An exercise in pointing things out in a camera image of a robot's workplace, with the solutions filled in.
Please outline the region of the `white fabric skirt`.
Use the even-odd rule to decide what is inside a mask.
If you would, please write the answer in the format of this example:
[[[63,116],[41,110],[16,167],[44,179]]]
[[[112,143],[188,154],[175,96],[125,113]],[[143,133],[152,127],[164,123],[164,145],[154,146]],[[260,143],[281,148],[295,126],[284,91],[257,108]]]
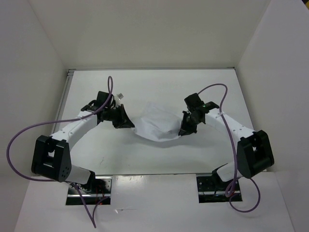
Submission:
[[[133,132],[150,141],[167,142],[178,139],[182,119],[172,109],[149,102],[139,117],[132,119]]]

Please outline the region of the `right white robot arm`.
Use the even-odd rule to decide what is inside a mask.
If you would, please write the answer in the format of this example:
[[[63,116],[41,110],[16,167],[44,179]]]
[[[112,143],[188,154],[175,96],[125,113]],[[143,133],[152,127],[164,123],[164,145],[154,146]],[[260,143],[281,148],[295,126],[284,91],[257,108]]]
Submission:
[[[252,178],[274,164],[270,140],[265,131],[249,129],[220,111],[218,107],[203,105],[183,112],[179,135],[196,133],[200,123],[227,134],[232,143],[234,161],[215,169],[211,179],[215,189],[224,189],[234,178]]]

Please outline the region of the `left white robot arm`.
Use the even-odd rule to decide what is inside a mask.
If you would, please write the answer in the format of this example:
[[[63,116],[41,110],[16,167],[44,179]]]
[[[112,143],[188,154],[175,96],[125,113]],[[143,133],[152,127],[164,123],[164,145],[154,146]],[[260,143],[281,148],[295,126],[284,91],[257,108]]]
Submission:
[[[132,129],[136,135],[154,142],[178,139],[183,131],[180,117],[153,104],[148,105],[142,117],[134,120],[129,119],[123,104],[101,110],[87,105],[63,129],[36,140],[31,171],[57,182],[77,183],[85,193],[93,192],[95,173],[73,165],[70,151],[84,135],[105,121],[110,121],[116,129]]]

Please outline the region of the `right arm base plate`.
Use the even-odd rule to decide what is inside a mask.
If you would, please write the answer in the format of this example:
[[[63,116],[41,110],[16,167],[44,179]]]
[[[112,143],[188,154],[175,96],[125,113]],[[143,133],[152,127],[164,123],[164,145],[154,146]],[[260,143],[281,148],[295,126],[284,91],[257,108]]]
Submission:
[[[232,182],[217,182],[211,174],[196,176],[199,203],[225,203],[229,197],[225,196],[227,186]]]

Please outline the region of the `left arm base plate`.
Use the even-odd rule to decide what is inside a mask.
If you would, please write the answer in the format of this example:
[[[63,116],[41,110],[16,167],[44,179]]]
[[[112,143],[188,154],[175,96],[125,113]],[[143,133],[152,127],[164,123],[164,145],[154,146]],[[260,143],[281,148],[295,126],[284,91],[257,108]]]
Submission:
[[[96,176],[96,182],[90,189],[83,188],[80,184],[76,184],[85,203],[87,205],[110,205],[111,204],[111,191],[112,191],[112,176]],[[78,191],[69,186],[66,205],[82,205],[82,200]]]

